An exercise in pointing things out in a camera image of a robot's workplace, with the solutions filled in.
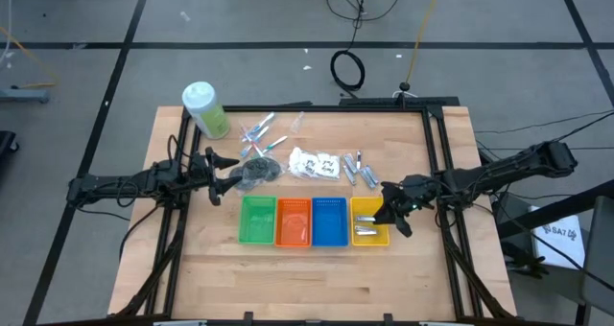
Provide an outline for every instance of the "blue bin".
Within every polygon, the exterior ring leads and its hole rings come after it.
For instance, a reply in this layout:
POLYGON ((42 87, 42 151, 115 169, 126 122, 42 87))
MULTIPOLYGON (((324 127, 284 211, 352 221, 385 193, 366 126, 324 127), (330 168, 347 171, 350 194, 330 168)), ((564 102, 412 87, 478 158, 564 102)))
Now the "blue bin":
POLYGON ((312 246, 348 245, 345 198, 313 198, 312 219, 312 246))

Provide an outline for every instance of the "cable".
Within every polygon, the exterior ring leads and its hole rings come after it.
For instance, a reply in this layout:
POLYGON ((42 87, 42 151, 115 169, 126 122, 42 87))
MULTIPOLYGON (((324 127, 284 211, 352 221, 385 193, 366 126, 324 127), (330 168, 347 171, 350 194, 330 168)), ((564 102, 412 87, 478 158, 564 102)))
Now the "cable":
POLYGON ((524 126, 524 127, 520 127, 520 128, 513 128, 513 129, 506 129, 506 130, 476 130, 474 131, 474 133, 492 133, 492 134, 503 134, 503 133, 512 133, 515 131, 519 131, 519 130, 524 130, 524 129, 528 129, 528 128, 540 128, 540 127, 545 127, 545 126, 549 126, 549 125, 553 125, 553 124, 560 124, 560 123, 564 123, 567 121, 572 121, 572 120, 576 120, 576 119, 581 119, 587 116, 593 116, 593 115, 603 115, 606 113, 612 112, 612 110, 607 110, 607 111, 599 111, 599 112, 593 112, 593 113, 588 113, 588 114, 584 114, 584 115, 578 115, 578 116, 572 116, 569 118, 565 118, 565 119, 561 119, 561 120, 555 120, 555 121, 551 121, 551 122, 547 122, 544 124, 537 124, 537 125, 529 125, 529 126, 524 126))
POLYGON ((484 150, 488 151, 490 154, 495 156, 495 158, 501 159, 501 157, 499 157, 497 154, 495 154, 495 152, 493 152, 491 149, 487 148, 486 145, 484 145, 480 140, 476 139, 476 143, 480 144, 484 148, 484 150))
POLYGON ((126 232, 126 235, 124 235, 124 238, 122 239, 122 243, 119 246, 119 260, 122 260, 122 253, 124 252, 124 245, 126 244, 126 240, 128 239, 128 236, 134 231, 134 229, 136 229, 137 226, 139 226, 143 221, 145 221, 149 216, 151 216, 155 210, 157 210, 160 207, 159 204, 156 204, 155 207, 148 212, 147 214, 145 214, 145 216, 143 216, 143 218, 141 218, 140 220, 138 220, 133 226, 130 227, 130 229, 128 229, 128 232, 126 232))
POLYGON ((604 120, 604 119, 606 119, 606 118, 608 118, 608 117, 610 117, 612 115, 614 115, 614 111, 610 111, 609 114, 603 115, 601 118, 599 118, 597 120, 593 120, 590 123, 588 123, 588 124, 586 124, 584 126, 578 127, 576 129, 570 131, 569 133, 565 134, 565 135, 561 135, 561 136, 559 136, 558 138, 556 138, 553 141, 556 141, 556 142, 557 141, 561 141, 561 140, 563 140, 563 139, 565 139, 565 138, 567 138, 569 136, 572 136, 572 135, 574 135, 574 134, 576 134, 576 133, 578 133, 578 132, 580 132, 580 131, 582 131, 584 129, 587 129, 587 128, 597 124, 599 121, 604 120))
MULTIPOLYGON (((345 0, 345 1, 347 1, 350 4, 350 6, 352 6, 354 9, 356 9, 356 10, 358 9, 356 6, 354 6, 354 4, 351 3, 351 1, 349 1, 349 0, 345 0)), ((388 13, 390 13, 392 11, 392 9, 394 9, 394 7, 396 6, 396 3, 398 3, 398 2, 399 2, 399 0, 394 0, 392 5, 390 5, 390 7, 384 13, 382 13, 380 15, 377 15, 375 17, 372 17, 372 18, 361 18, 361 21, 365 22, 365 21, 373 21, 373 20, 377 20, 377 19, 382 19, 388 13)), ((328 9, 330 10, 330 12, 335 14, 337 17, 340 17, 340 18, 343 18, 343 19, 347 19, 347 20, 354 20, 355 19, 355 18, 348 17, 346 15, 342 15, 342 14, 339 14, 339 13, 335 12, 335 10, 333 10, 332 6, 330 5, 330 1, 329 0, 326 0, 326 5, 328 5, 328 9)))
MULTIPOLYGON (((439 229, 443 229, 441 227, 441 223, 438 221, 439 218, 439 208, 437 209, 437 211, 435 212, 435 225, 439 228, 439 229)), ((446 228, 447 230, 451 229, 454 225, 457 224, 457 219, 454 218, 454 220, 448 224, 448 227, 446 228)))
POLYGON ((79 210, 79 211, 81 211, 81 212, 83 212, 83 213, 86 213, 86 214, 91 214, 91 215, 104 215, 104 216, 113 216, 113 217, 116 217, 116 218, 118 218, 118 219, 120 219, 120 220, 130 221, 130 219, 128 219, 128 218, 126 218, 126 217, 122 217, 122 216, 120 216, 120 215, 116 215, 116 214, 113 214, 113 213, 110 213, 110 212, 105 212, 105 211, 89 211, 89 210, 83 210, 81 207, 75 207, 75 209, 77 209, 77 210, 79 210))
POLYGON ((517 221, 516 219, 512 218, 509 214, 508 211, 506 211, 506 208, 503 206, 503 203, 501 202, 501 200, 499 199, 499 196, 497 195, 493 195, 494 197, 497 198, 497 200, 499 201, 499 207, 501 209, 501 211, 503 211, 503 213, 508 217, 508 219, 513 222, 516 226, 518 226, 522 231, 528 233, 529 235, 531 235, 532 237, 534 237, 536 240, 538 240, 540 243, 544 244, 546 247, 548 247, 549 249, 553 250, 554 252, 556 252, 556 254, 562 256, 563 258, 565 258, 568 262, 570 262, 574 267, 576 267, 580 272, 584 273, 585 275, 593 278, 595 281, 597 281, 598 283, 600 283, 601 285, 603 285, 604 287, 608 288, 610 291, 614 291, 614 287, 612 285, 610 285, 609 283, 605 282, 604 280, 602 280, 600 277, 596 276, 595 274, 589 272, 588 270, 584 269, 582 266, 580 266, 578 263, 576 263, 576 261, 574 261, 574 259, 572 259, 569 255, 563 253, 562 251, 558 250, 557 248, 555 248, 553 245, 547 243, 546 241, 544 241, 542 238, 540 238, 539 236, 533 234, 532 231, 530 231, 527 227, 525 227, 523 224, 521 224, 519 221, 517 221))
POLYGON ((9 48, 11 47, 11 33, 12 33, 12 0, 8 0, 7 1, 8 4, 8 10, 7 12, 9 13, 9 31, 7 32, 7 46, 4 48, 4 51, 2 52, 2 55, 0 55, 0 64, 2 63, 2 61, 4 61, 4 57, 7 55, 7 53, 9 52, 9 48))
POLYGON ((26 55, 26 57, 36 62, 38 66, 43 70, 43 72, 45 72, 47 76, 49 76, 53 80, 53 82, 39 82, 39 83, 27 84, 27 85, 19 86, 19 88, 51 87, 51 86, 56 86, 58 84, 59 78, 58 76, 56 76, 56 74, 52 71, 51 68, 49 68, 44 62, 38 59, 36 55, 34 55, 34 53, 30 52, 23 45, 21 45, 21 43, 19 43, 19 41, 15 37, 13 37, 9 32, 7 32, 3 27, 0 27, 0 32, 2 32, 8 38, 9 41, 12 41, 17 47, 19 47, 19 49, 23 52, 23 54, 26 55))
POLYGON ((539 197, 527 197, 527 196, 517 195, 517 194, 512 193, 512 192, 508 192, 508 194, 511 194, 511 195, 513 195, 513 196, 515 196, 517 198, 525 198, 525 199, 528 199, 528 200, 538 200, 538 199, 541 199, 541 198, 561 198, 561 197, 572 197, 572 196, 574 196, 572 194, 553 194, 553 195, 546 195, 546 196, 539 196, 539 197))
POLYGON ((405 82, 407 83, 410 82, 410 78, 412 77, 413 66, 415 65, 415 60, 418 57, 418 47, 420 45, 420 41, 422 40, 422 35, 424 35, 424 30, 426 28, 426 25, 429 22, 429 17, 431 17, 431 13, 433 12, 433 9, 435 8, 436 2, 437 0, 431 0, 431 5, 429 5, 429 9, 424 15, 424 19, 422 19, 422 24, 420 25, 420 30, 418 31, 418 37, 415 40, 415 45, 413 46, 412 61, 410 62, 410 71, 408 72, 407 78, 405 79, 405 82))
POLYGON ((483 208, 484 210, 486 210, 486 211, 487 211, 489 214, 492 214, 492 211, 491 211, 489 208, 487 208, 486 206, 483 206, 483 205, 477 204, 477 203, 475 203, 475 202, 474 202, 474 203, 472 203, 472 204, 471 204, 471 206, 478 206, 478 207, 481 207, 481 208, 483 208))
MULTIPOLYGON (((521 148, 488 148, 488 149, 492 151, 521 151, 521 150, 524 150, 521 148)), ((614 150, 614 147, 579 147, 579 148, 569 148, 569 150, 599 151, 599 150, 614 150)))
POLYGON ((354 34, 352 35, 352 40, 349 43, 349 46, 347 47, 347 49, 345 50, 340 50, 338 52, 336 52, 333 57, 331 57, 330 59, 330 73, 333 75, 333 80, 335 80, 335 83, 345 92, 347 92, 351 97, 353 98, 358 98, 352 91, 358 91, 360 90, 361 87, 363 87, 363 83, 365 82, 365 76, 366 76, 366 71, 365 71, 365 66, 363 65, 363 62, 353 53, 351 53, 349 50, 352 49, 352 46, 354 45, 354 40, 356 39, 356 33, 358 32, 358 29, 360 29, 361 25, 362 25, 362 16, 363 16, 363 4, 364 4, 365 0, 360 0, 359 6, 358 6, 358 14, 356 15, 356 18, 353 19, 354 21, 352 22, 352 26, 354 27, 354 34), (345 82, 343 82, 339 76, 337 75, 337 71, 335 70, 335 62, 337 61, 337 58, 340 56, 348 56, 350 57, 358 66, 358 69, 361 72, 361 77, 358 80, 357 83, 355 84, 347 84, 345 82))
MULTIPOLYGON (((175 145, 179 146, 179 142, 177 140, 177 138, 175 137, 174 134, 171 134, 169 136, 169 140, 166 142, 166 154, 168 155, 169 161, 173 161, 173 155, 171 154, 171 141, 175 141, 175 145)), ((184 151, 179 151, 179 154, 185 156, 186 158, 192 160, 192 155, 185 153, 184 151)), ((178 158, 179 164, 184 167, 187 170, 190 170, 190 168, 181 163, 181 157, 178 158)))

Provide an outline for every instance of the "black metal frame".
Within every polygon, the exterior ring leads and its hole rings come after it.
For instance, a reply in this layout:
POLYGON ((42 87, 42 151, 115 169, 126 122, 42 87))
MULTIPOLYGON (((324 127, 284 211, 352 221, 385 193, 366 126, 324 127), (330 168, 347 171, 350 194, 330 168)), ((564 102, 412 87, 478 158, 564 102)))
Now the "black metal frame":
POLYGON ((539 210, 526 213, 515 218, 513 221, 505 221, 498 224, 499 238, 505 239, 522 233, 524 230, 516 225, 517 223, 520 223, 527 229, 534 229, 586 211, 592 208, 595 205, 595 199, 601 196, 614 198, 614 179, 561 201, 540 207, 539 210))
MULTIPOLYGON (((437 153, 435 147, 435 141, 433 136, 433 131, 431 128, 431 117, 434 117, 437 120, 437 127, 439 132, 439 138, 441 142, 441 149, 443 152, 443 157, 445 161, 445 168, 452 169, 452 153, 450 151, 449 140, 447 137, 447 130, 445 126, 445 121, 443 118, 442 107, 445 105, 459 105, 458 98, 455 97, 446 97, 446 98, 431 98, 431 99, 419 99, 419 100, 406 100, 402 97, 397 99, 361 99, 361 100, 347 100, 347 102, 342 102, 342 105, 324 105, 324 106, 297 106, 297 105, 235 105, 235 106, 226 106, 224 109, 227 112, 268 112, 268 111, 276 111, 276 112, 297 112, 297 111, 305 111, 305 112, 408 112, 408 113, 419 113, 422 118, 422 123, 424 125, 424 134, 426 147, 429 154, 429 162, 432 174, 438 170, 437 164, 437 153)), ((181 125, 179 127, 178 133, 178 146, 175 152, 175 159, 181 158, 181 152, 184 151, 185 143, 187 140, 187 129, 190 123, 190 116, 187 112, 183 111, 181 118, 181 125)), ((201 138, 201 132, 198 128, 195 129, 193 138, 192 138, 192 149, 191 152, 195 153, 198 151, 199 143, 201 138)), ((187 199, 189 199, 189 192, 185 194, 187 199)), ((177 223, 176 233, 180 232, 182 235, 185 229, 185 220, 187 220, 187 213, 189 209, 189 204, 187 202, 182 203, 181 207, 177 209, 173 209, 170 206, 165 207, 164 215, 162 218, 162 224, 160 227, 160 233, 158 236, 158 242, 156 246, 155 258, 154 258, 154 266, 160 263, 160 259, 165 252, 165 247, 168 240, 169 232, 171 231, 171 217, 174 211, 179 212, 179 222, 177 223)), ((442 224, 442 240, 445 241, 445 237, 443 236, 444 228, 447 228, 448 218, 445 213, 439 213, 440 221, 442 224)), ((462 212, 458 212, 455 214, 457 218, 458 224, 458 233, 460 239, 460 247, 462 248, 462 253, 464 258, 470 263, 471 267, 473 267, 473 262, 471 259, 471 251, 469 246, 469 241, 467 237, 467 231, 464 223, 464 218, 462 212)), ((181 250, 182 250, 182 241, 179 243, 179 248, 176 252, 175 257, 173 258, 172 263, 170 264, 170 273, 168 279, 168 285, 165 295, 165 300, 163 304, 162 315, 167 315, 170 317, 173 311, 173 304, 175 301, 175 291, 177 288, 177 278, 179 272, 180 258, 181 258, 181 250)), ((461 319, 466 317, 464 313, 464 309, 462 306, 462 298, 461 298, 461 287, 459 283, 459 277, 457 273, 456 263, 452 256, 445 251, 446 256, 446 264, 448 267, 448 276, 450 280, 450 287, 452 293, 452 299, 454 303, 455 316, 457 319, 461 319)), ((474 317, 484 317, 482 311, 482 305, 480 303, 480 298, 475 292, 475 289, 468 285, 470 297, 471 297, 471 306, 473 309, 474 317)), ((150 295, 148 296, 145 314, 154 315, 155 309, 155 300, 157 296, 157 288, 154 288, 150 295)), ((244 320, 215 320, 216 322, 220 322, 221 324, 233 323, 233 322, 244 322, 244 320)))

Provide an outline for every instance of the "yellow bin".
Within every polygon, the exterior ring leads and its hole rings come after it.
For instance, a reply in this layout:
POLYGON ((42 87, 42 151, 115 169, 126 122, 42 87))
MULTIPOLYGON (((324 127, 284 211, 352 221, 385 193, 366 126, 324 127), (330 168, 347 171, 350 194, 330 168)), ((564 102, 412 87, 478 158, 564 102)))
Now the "yellow bin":
POLYGON ((356 221, 356 216, 373 216, 383 203, 384 199, 381 197, 354 197, 350 200, 352 228, 349 231, 352 233, 353 245, 390 245, 390 234, 387 224, 373 225, 366 221, 356 221), (377 230, 377 235, 356 235, 354 231, 355 225, 372 226, 377 230))

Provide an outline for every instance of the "white bottle cap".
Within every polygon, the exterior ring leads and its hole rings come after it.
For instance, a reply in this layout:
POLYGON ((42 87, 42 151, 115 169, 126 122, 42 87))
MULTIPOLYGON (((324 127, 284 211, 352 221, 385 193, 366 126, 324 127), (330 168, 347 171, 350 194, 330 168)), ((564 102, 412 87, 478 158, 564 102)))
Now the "white bottle cap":
POLYGON ((181 98, 188 110, 200 113, 215 104, 215 89, 206 81, 196 81, 183 90, 181 98))

